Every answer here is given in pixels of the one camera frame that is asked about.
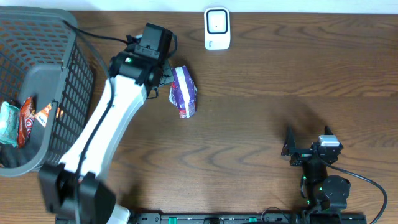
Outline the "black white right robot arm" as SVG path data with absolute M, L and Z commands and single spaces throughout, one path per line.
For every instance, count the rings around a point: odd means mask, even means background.
M 287 129 L 281 154 L 290 157 L 291 166 L 303 169 L 301 194 L 316 211 L 340 212 L 347 208 L 349 180 L 327 172 L 327 166 L 338 160 L 342 149 L 343 145 L 327 126 L 318 141 L 306 149 L 296 146 L 292 129 Z

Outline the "orange tissue pack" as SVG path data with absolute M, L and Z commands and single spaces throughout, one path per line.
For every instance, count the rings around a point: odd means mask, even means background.
M 41 124 L 43 127 L 46 127 L 47 120 L 49 118 L 49 112 L 52 109 L 52 104 L 49 103 L 46 107 L 44 107 L 42 110 L 40 110 L 38 113 L 35 114 L 35 119 Z M 56 112 L 56 118 L 62 117 L 64 114 L 64 111 L 61 110 L 60 108 L 57 109 Z

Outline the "orange red snack bar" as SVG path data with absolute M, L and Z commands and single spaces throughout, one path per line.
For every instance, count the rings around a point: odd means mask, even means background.
M 34 97 L 28 97 L 19 112 L 18 148 L 23 148 L 29 140 L 35 118 Z

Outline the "purple red snack packet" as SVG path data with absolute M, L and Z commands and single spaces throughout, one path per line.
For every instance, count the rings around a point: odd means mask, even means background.
M 197 88 L 186 66 L 171 71 L 174 81 L 170 85 L 169 101 L 178 109 L 180 118 L 188 119 L 197 111 Z

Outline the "teal wet wipes packet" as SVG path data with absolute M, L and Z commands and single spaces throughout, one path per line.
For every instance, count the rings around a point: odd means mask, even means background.
M 4 101 L 1 105 L 1 143 L 17 147 L 19 109 Z

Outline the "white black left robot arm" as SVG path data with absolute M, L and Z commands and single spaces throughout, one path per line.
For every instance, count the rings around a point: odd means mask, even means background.
M 57 165 L 44 164 L 40 188 L 48 212 L 75 223 L 128 223 L 131 212 L 118 205 L 105 180 L 119 142 L 133 116 L 158 90 L 169 58 L 177 51 L 177 36 L 147 23 L 140 38 L 129 36 L 126 48 L 103 67 L 107 83 L 103 94 L 74 145 Z

